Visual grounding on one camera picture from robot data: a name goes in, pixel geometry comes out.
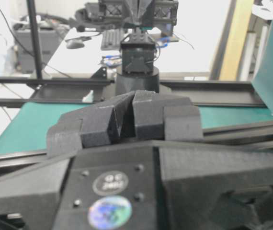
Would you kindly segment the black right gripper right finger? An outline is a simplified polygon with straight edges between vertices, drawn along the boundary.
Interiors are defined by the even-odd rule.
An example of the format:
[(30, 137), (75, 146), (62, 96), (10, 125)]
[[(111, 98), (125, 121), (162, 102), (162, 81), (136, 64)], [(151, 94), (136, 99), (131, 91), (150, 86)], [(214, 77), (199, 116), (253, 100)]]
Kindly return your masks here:
[(204, 140), (199, 108), (188, 97), (136, 91), (132, 106), (138, 139)]

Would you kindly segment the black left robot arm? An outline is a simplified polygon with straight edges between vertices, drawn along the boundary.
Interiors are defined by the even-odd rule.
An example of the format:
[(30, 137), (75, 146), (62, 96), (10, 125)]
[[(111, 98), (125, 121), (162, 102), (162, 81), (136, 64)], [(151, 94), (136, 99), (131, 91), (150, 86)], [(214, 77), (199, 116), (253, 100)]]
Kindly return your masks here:
[(148, 31), (156, 27), (171, 36), (178, 6), (176, 0), (98, 0), (85, 4), (84, 21), (102, 30), (131, 30), (120, 41), (122, 63), (116, 69), (115, 95), (136, 90), (159, 92), (159, 70), (154, 62), (160, 48)]

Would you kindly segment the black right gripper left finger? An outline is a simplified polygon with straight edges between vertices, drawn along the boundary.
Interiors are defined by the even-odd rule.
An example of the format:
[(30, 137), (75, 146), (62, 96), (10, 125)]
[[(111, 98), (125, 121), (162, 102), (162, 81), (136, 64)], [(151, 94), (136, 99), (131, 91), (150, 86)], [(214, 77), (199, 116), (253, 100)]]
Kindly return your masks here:
[(47, 132), (47, 156), (52, 158), (134, 137), (134, 96), (135, 92), (129, 92), (62, 114)]

